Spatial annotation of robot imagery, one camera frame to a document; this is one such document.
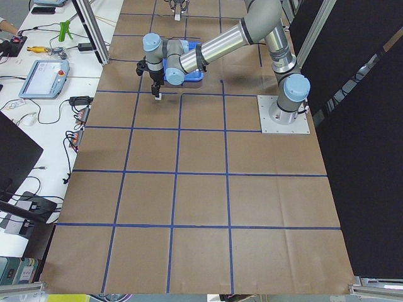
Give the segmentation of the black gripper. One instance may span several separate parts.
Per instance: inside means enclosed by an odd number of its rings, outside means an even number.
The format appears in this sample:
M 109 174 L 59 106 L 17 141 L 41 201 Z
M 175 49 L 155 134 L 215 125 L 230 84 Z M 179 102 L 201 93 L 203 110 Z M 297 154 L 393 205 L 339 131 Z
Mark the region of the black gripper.
M 180 7 L 180 13 L 184 14 L 186 10 L 188 9 L 189 5 L 189 0 L 167 0 L 166 1 L 169 4 L 169 7 L 172 11 L 172 14 L 176 14 L 176 6 Z
M 154 81 L 151 85 L 152 95 L 157 97 L 160 93 L 160 85 L 164 84 L 164 66 L 163 61 L 160 60 L 156 63 L 149 62 L 146 57 L 137 62 L 136 73 L 141 76 L 144 72 L 148 72 L 150 78 Z

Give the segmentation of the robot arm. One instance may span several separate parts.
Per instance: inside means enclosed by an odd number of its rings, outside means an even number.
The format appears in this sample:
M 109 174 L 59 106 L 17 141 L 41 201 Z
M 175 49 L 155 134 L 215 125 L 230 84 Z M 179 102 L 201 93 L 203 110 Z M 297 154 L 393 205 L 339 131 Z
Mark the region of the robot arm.
M 297 58 L 290 50 L 281 22 L 281 2 L 246 1 L 245 6 L 247 13 L 235 26 L 193 50 L 188 50 L 183 40 L 146 34 L 142 39 L 145 56 L 137 63 L 137 75 L 149 73 L 153 80 L 151 92 L 158 98 L 164 82 L 180 86 L 194 70 L 206 72 L 213 61 L 243 46 L 265 41 L 280 90 L 269 115 L 280 125 L 292 124 L 301 114 L 299 108 L 310 92 L 310 82 L 301 74 Z

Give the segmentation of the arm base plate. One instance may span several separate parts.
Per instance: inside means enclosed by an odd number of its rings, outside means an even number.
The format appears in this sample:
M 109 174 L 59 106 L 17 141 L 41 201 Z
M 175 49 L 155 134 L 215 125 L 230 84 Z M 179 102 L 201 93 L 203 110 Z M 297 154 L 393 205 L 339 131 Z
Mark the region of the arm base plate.
M 306 113 L 282 111 L 277 104 L 278 96 L 257 95 L 259 120 L 262 134 L 309 135 L 310 129 Z

